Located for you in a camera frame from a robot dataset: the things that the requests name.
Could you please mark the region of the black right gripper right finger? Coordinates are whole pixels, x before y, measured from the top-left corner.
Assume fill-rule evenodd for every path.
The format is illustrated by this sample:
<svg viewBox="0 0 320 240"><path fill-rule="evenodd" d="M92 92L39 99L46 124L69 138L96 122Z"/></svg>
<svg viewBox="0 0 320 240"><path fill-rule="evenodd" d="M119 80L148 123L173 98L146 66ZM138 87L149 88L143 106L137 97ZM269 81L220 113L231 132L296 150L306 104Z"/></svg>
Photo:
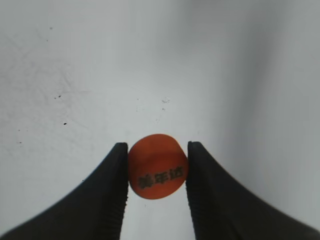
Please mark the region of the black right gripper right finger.
<svg viewBox="0 0 320 240"><path fill-rule="evenodd" d="M319 230L269 205L197 141L187 146L186 192L197 240L318 240Z"/></svg>

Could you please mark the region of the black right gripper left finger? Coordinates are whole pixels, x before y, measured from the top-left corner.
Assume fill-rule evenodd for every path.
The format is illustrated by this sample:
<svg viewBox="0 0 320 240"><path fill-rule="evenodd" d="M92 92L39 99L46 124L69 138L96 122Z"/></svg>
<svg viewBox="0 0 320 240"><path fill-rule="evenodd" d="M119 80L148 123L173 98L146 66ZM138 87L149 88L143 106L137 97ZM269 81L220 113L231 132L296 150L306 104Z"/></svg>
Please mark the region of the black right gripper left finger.
<svg viewBox="0 0 320 240"><path fill-rule="evenodd" d="M1 239L118 240L128 189L128 145L120 142L72 192Z"/></svg>

